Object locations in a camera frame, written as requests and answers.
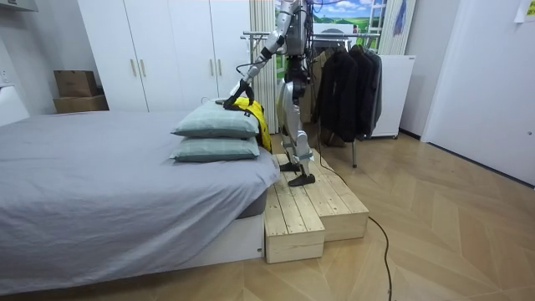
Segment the bed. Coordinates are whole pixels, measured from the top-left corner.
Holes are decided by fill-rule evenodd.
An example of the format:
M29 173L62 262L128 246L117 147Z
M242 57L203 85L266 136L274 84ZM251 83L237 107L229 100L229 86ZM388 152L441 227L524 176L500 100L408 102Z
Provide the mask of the bed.
M0 126L0 294L263 256L270 154L168 159L186 115L40 115Z

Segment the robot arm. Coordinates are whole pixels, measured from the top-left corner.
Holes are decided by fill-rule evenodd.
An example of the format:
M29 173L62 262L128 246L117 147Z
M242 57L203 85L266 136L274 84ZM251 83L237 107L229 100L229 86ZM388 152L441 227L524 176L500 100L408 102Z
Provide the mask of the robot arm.
M283 0L281 3L281 10L277 16L277 28L273 30L267 37L266 43L260 55L249 67L247 73L240 79L240 82L232 89L231 97L225 101L223 106L225 109L230 108L236 102L236 99L245 92L249 98L250 104L254 100L254 94L250 86L252 79L256 77L260 70L268 63L269 59L277 52L277 49L282 47L285 43L286 33L290 27L292 16L300 9L299 0Z

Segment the clothes rack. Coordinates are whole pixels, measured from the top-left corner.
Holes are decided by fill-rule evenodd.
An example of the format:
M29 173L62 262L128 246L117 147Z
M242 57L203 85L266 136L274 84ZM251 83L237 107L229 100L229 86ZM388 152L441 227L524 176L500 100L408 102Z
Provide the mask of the clothes rack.
M259 31L245 31L241 39L249 40L249 53L251 64L254 63L254 50L259 45L259 42L268 38L270 32ZM313 42L323 43L336 43L337 46L343 44L345 49L349 51L351 49L351 40L349 38L365 38L366 48L369 48L373 42L373 39L380 38L378 33L314 33ZM351 144L353 168L357 168L357 145L356 139Z

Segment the light green pillow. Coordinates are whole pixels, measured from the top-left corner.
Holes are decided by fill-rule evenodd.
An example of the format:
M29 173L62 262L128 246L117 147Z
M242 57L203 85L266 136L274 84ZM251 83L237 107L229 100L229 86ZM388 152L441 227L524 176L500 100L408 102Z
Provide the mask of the light green pillow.
M258 133L258 120L254 115L225 110L211 101L191 112L172 131L175 135L204 138L250 138Z
M180 162L214 162L252 159L260 155L257 140L252 138L186 137L171 159Z

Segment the yellow cloth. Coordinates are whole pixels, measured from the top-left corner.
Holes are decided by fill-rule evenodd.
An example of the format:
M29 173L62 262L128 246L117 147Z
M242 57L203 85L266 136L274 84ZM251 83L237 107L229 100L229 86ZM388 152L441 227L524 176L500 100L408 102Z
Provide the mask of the yellow cloth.
M237 98L234 105L241 110L245 110L257 117L260 128L260 134L257 136L258 144L267 151L271 152L271 136L269 135L268 123L264 118L263 107L256 100L252 102L252 105L249 105L249 98L242 96Z

